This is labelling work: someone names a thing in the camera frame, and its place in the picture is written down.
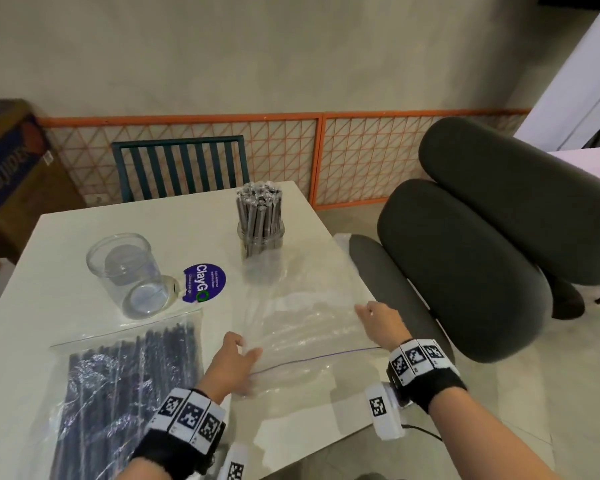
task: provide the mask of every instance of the clear plastic bag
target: clear plastic bag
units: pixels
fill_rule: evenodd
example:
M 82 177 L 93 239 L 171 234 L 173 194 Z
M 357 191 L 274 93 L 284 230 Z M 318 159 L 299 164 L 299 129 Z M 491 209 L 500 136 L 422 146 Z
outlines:
M 266 251 L 244 263 L 245 348 L 262 347 L 255 393 L 311 380 L 343 355 L 378 349 L 354 311 L 371 298 L 335 241 Z
M 201 318 L 195 310 L 51 347 L 58 366 L 19 478 L 115 478 L 169 391 L 197 384 Z

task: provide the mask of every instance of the cable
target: cable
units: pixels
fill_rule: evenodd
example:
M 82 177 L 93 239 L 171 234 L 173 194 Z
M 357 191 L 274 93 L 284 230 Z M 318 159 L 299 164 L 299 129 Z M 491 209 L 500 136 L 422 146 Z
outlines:
M 433 436 L 435 439 L 442 441 L 442 438 L 440 438 L 438 435 L 434 435 L 432 432 L 427 431 L 426 429 L 421 428 L 419 426 L 414 426 L 412 424 L 403 424 L 401 426 L 405 429 L 417 429 L 418 431 L 422 431 L 423 433 L 426 433 L 429 436 Z

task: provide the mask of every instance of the gray cushioned chair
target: gray cushioned chair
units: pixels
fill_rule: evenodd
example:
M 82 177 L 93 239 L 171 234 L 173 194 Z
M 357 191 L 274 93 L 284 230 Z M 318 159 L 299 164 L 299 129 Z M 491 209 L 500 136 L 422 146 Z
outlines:
M 462 118 L 433 124 L 419 158 L 435 182 L 400 184 L 378 219 L 380 243 L 353 235 L 349 245 L 369 290 L 416 338 L 495 362 L 551 316 L 543 270 L 600 284 L 599 178 Z

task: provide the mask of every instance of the orange frame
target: orange frame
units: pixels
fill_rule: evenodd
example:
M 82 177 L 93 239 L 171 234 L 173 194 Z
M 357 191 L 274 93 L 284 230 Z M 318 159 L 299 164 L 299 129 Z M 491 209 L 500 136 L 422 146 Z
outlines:
M 173 125 L 193 123 L 238 123 L 241 121 L 286 121 L 316 120 L 315 145 L 311 171 L 309 203 L 316 210 L 336 209 L 368 203 L 381 203 L 387 197 L 353 202 L 316 205 L 315 199 L 320 178 L 324 132 L 327 120 L 336 118 L 405 118 L 408 116 L 508 116 L 527 114 L 530 109 L 433 109 L 422 111 L 341 111 L 341 112 L 283 112 L 271 114 L 207 114 L 172 116 L 102 116 L 78 118 L 38 118 L 46 128 L 85 127 L 85 126 L 128 126 L 128 125 Z

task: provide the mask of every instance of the teal chair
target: teal chair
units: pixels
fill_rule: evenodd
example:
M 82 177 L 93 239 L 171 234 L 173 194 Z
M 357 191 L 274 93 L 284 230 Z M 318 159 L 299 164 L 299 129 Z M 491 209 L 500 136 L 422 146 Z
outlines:
M 151 188 L 149 185 L 149 179 L 147 178 L 146 171 L 144 170 L 143 157 L 140 154 L 140 149 L 145 148 L 146 154 L 148 155 L 149 165 L 153 172 L 155 179 L 155 188 L 158 192 L 157 197 L 167 197 L 167 189 L 165 187 L 162 169 L 160 168 L 160 161 L 158 154 L 155 151 L 156 147 L 161 146 L 164 151 L 164 158 L 167 163 L 167 169 L 169 173 L 169 179 L 171 180 L 171 186 L 175 195 L 182 195 L 182 188 L 180 185 L 180 179 L 178 177 L 178 170 L 176 168 L 176 159 L 173 156 L 173 147 L 177 146 L 180 150 L 180 158 L 182 159 L 182 168 L 184 170 L 184 177 L 187 182 L 187 189 L 189 193 L 196 193 L 200 190 L 196 188 L 194 181 L 193 168 L 191 159 L 189 158 L 188 145 L 192 145 L 196 151 L 196 162 L 198 164 L 198 172 L 200 175 L 200 181 L 202 183 L 202 192 L 209 192 L 209 176 L 207 172 L 207 165 L 205 161 L 205 151 L 203 145 L 209 145 L 209 151 L 211 154 L 211 163 L 214 172 L 214 179 L 216 181 L 216 189 L 224 189 L 223 183 L 223 172 L 220 164 L 220 154 L 218 152 L 217 145 L 222 143 L 224 145 L 224 156 L 226 159 L 226 168 L 228 172 L 228 181 L 230 188 L 236 188 L 236 176 L 235 166 L 233 165 L 233 151 L 232 143 L 238 144 L 238 152 L 240 156 L 240 169 L 242 170 L 242 181 L 247 183 L 249 181 L 249 170 L 247 169 L 247 156 L 244 151 L 244 137 L 239 136 L 214 136 L 204 138 L 181 138 L 181 139 L 152 139 L 144 141 L 116 141 L 111 144 L 113 156 L 116 161 L 116 167 L 118 169 L 118 176 L 120 177 L 120 188 L 122 193 L 123 202 L 133 202 L 134 194 L 129 184 L 129 176 L 127 173 L 127 166 L 125 165 L 125 159 L 122 154 L 122 150 L 125 148 L 129 149 L 131 153 L 131 159 L 133 161 L 134 168 L 140 183 L 140 190 L 145 200 L 152 199 Z

